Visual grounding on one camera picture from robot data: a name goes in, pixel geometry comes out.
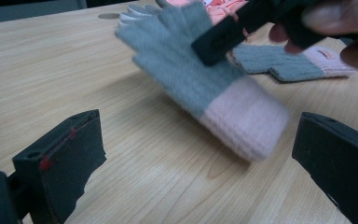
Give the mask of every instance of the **wood grain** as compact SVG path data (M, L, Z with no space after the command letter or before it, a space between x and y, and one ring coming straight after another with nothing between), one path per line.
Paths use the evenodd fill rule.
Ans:
M292 84L254 76L292 118L273 156L249 163L132 63L117 20L98 18L126 5L0 23L0 170L11 174L11 158L62 120L99 109L107 161L67 223L349 223L291 150L303 111L358 130L358 73ZM271 44L267 33L250 43Z

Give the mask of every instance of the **gray glove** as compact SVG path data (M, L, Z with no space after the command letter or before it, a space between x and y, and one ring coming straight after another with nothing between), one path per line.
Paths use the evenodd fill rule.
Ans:
M202 3L165 7L116 31L135 63L239 156L268 157L288 120L286 109L229 61L206 67L191 43L212 27Z

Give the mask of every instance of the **black device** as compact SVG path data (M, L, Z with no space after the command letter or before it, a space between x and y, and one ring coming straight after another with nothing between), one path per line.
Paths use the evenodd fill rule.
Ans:
M13 158L16 171L0 171L0 224L63 223L106 157L98 110L66 119Z
M329 117L304 112L292 157L337 209L358 224L358 132Z
M236 11L236 19L227 16L191 45L205 65L212 66L226 58L226 53L246 39L243 29L253 33L268 22L281 22L293 43L306 49L327 36L316 34L301 22L306 7L321 0L250 0ZM357 39L358 34L331 36Z

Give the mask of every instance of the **knit cuff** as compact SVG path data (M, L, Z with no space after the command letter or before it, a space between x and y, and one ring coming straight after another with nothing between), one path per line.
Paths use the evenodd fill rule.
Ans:
M214 98L200 117L222 142L250 161L271 155L288 120L286 108L246 75Z
M235 61L249 74L272 74L283 82L325 77L348 77L356 72L328 48L311 47L293 55L282 46L239 45L233 50Z

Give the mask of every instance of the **black holder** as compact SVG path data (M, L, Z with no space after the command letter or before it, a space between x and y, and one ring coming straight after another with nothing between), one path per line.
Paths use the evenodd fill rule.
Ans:
M16 172L0 172L0 223L63 223L106 157L98 110L59 124L13 158Z
M358 223L358 132L328 117L303 113L292 157L352 223Z

